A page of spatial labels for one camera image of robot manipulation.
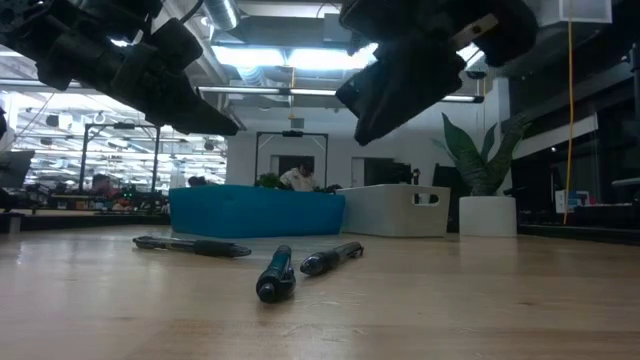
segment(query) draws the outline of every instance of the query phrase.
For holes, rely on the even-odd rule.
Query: blue storage container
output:
[[[169,192],[173,231],[219,238],[332,235],[342,195],[219,185]]]

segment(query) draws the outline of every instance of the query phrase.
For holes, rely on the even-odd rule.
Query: black marker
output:
[[[140,236],[133,239],[133,242],[141,249],[178,250],[193,252],[204,256],[234,258],[251,255],[251,249],[247,247],[219,241],[180,240],[153,236]]]
[[[258,278],[256,293],[260,300],[274,303],[287,299],[296,288],[296,277],[291,267],[291,248],[282,245],[273,254],[267,270]]]
[[[315,253],[306,258],[300,265],[300,271],[309,275],[317,276],[327,271],[337,268],[348,258],[356,258],[358,254],[362,256],[364,248],[359,242],[352,242],[346,245],[338,246],[329,251]]]

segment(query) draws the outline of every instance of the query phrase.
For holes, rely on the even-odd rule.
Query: table surface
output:
[[[640,248],[576,240],[240,240],[228,260],[139,250],[166,227],[0,237],[0,359],[640,359]],[[275,248],[294,265],[364,257],[266,305]]]

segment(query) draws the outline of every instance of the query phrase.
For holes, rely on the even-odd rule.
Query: white pot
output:
[[[460,198],[460,235],[516,237],[516,199],[505,196]]]

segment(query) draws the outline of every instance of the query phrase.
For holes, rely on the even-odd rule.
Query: white bin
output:
[[[449,217],[449,188],[378,185],[340,190],[347,200],[343,232],[389,237],[443,237]],[[434,204],[414,204],[436,195]]]

